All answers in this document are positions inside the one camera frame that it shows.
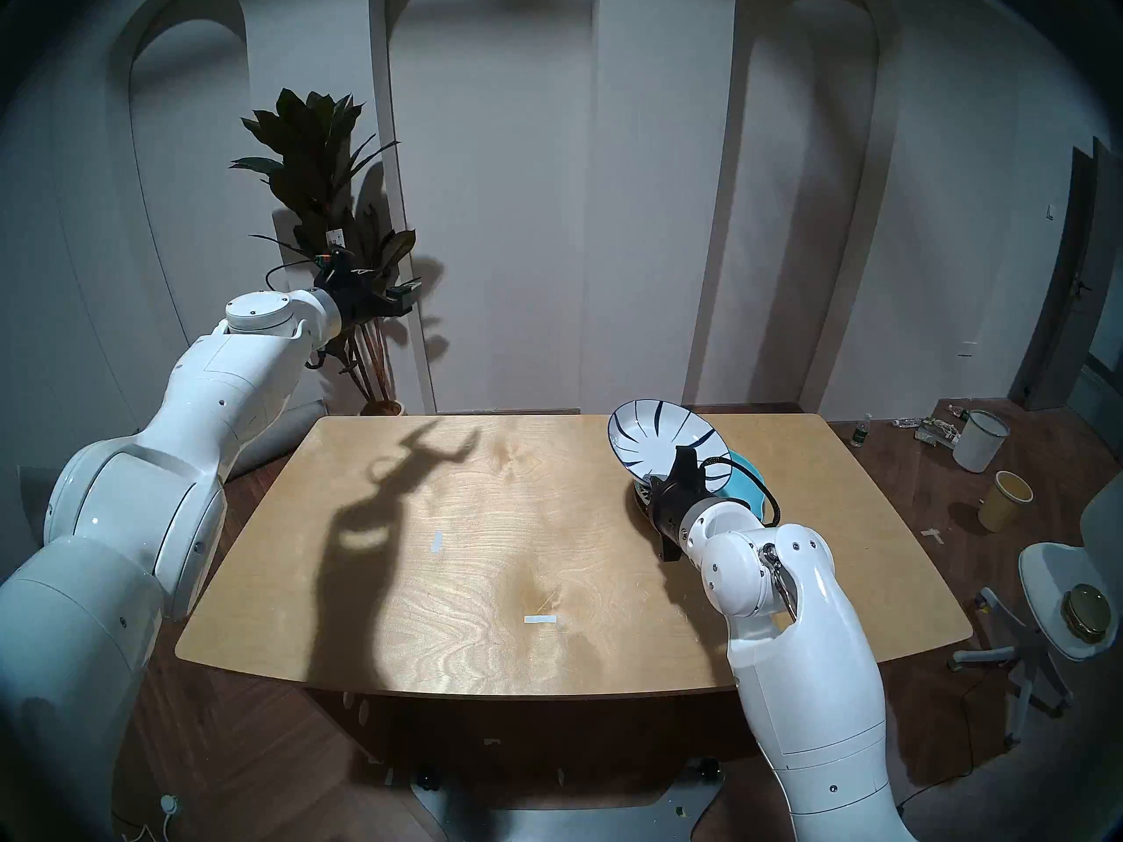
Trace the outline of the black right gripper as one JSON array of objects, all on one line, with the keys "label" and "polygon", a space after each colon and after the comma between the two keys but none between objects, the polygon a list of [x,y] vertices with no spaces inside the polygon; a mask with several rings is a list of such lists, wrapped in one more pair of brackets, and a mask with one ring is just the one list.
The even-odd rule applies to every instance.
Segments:
[{"label": "black right gripper", "polygon": [[651,479],[651,525],[659,536],[659,557],[682,557],[688,548],[690,532],[713,505],[713,494],[703,484],[694,446],[677,446],[672,463],[672,479]]}]

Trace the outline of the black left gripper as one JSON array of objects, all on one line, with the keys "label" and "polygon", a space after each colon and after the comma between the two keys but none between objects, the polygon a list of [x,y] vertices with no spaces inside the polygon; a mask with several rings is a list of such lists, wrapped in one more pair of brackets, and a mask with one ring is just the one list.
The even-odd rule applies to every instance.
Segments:
[{"label": "black left gripper", "polygon": [[416,305],[421,278],[389,286],[389,298],[377,293],[354,267],[355,254],[334,248],[314,256],[314,289],[322,289],[339,312],[341,328],[354,328],[375,319],[395,317],[395,311],[410,311]]}]

